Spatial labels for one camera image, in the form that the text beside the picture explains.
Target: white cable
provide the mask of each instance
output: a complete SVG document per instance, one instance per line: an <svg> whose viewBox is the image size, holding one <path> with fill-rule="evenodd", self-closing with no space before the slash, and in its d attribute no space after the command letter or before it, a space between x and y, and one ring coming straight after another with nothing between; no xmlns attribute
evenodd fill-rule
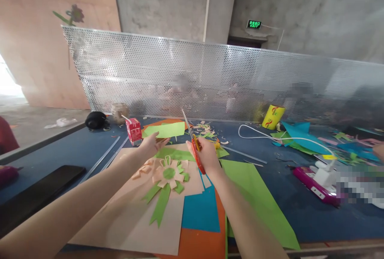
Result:
<svg viewBox="0 0 384 259"><path fill-rule="evenodd" d="M264 26L264 27L267 27L267 28L271 28L271 29L283 30L283 33L281 33L279 45L277 46L277 51L279 51L281 40L283 39L285 29L277 28L277 27L270 27L270 26L264 25L263 23L261 23L261 26Z"/></svg>
<svg viewBox="0 0 384 259"><path fill-rule="evenodd" d="M243 127L243 126L248 127L249 129L252 129L253 131L259 132L260 134L265 135L265 137L243 137L242 135L240 135L240 128ZM313 141L313 140L307 139L307 138L295 138L295 137L290 137L290 138L274 138L274 137L271 137L271 136L269 136L269 135L267 135L267 134L264 134L263 132L260 132L259 130L254 129L254 128L248 126L248 125L241 125L241 126L239 127L238 134L239 134L239 136L240 136L241 138L245 138L245 139L268 138L268 139L271 139L271 140L273 140L273 141L278 141L278 140L288 140L288 139L301 139L301 140L310 141L310 142L312 142L312 143L315 143L315 144L317 144L317 145L323 147L323 148L326 149L329 153L332 154L332 156L333 156L333 158L332 158L332 162L329 163L329 164L327 165L327 167L326 167L326 170L327 170L327 171L330 171L330 170L332 169L333 165L334 165L335 162L336 162L336 160L335 160L335 157L336 157L336 156L335 156L335 153L333 153L329 148L327 148L327 147L325 147L324 145L322 145L322 144L320 144L320 143L317 143L317 142L315 142L315 141Z"/></svg>

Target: concrete pillar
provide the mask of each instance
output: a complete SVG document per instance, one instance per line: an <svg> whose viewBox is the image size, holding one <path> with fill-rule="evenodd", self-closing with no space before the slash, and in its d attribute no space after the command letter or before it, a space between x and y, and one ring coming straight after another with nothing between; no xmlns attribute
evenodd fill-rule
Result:
<svg viewBox="0 0 384 259"><path fill-rule="evenodd" d="M203 41L226 44L234 0L207 0Z"/></svg>

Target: perforated metal panel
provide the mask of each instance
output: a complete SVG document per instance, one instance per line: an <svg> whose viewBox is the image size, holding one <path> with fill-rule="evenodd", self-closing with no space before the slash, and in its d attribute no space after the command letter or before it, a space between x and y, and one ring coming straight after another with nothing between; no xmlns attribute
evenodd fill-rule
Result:
<svg viewBox="0 0 384 259"><path fill-rule="evenodd" d="M125 102L136 116L382 124L384 65L64 26L93 110ZM174 94L175 78L187 94Z"/></svg>

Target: yellow paper cup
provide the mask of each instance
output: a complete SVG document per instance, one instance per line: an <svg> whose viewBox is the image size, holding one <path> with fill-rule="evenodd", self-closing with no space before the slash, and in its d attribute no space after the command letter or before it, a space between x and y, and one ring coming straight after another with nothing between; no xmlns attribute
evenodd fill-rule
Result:
<svg viewBox="0 0 384 259"><path fill-rule="evenodd" d="M283 117L284 112L285 108L270 105L261 125L266 129L275 130L276 125L279 123L281 117Z"/></svg>

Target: plastic bag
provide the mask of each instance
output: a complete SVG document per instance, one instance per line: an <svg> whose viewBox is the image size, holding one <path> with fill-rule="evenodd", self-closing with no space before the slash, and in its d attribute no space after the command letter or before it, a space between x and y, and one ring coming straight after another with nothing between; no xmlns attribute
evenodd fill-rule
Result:
<svg viewBox="0 0 384 259"><path fill-rule="evenodd" d="M44 127L44 129L51 129L51 128L61 128L65 127L71 124L77 123L76 119L68 120L67 118L60 118L56 120L56 124L53 125L47 125Z"/></svg>

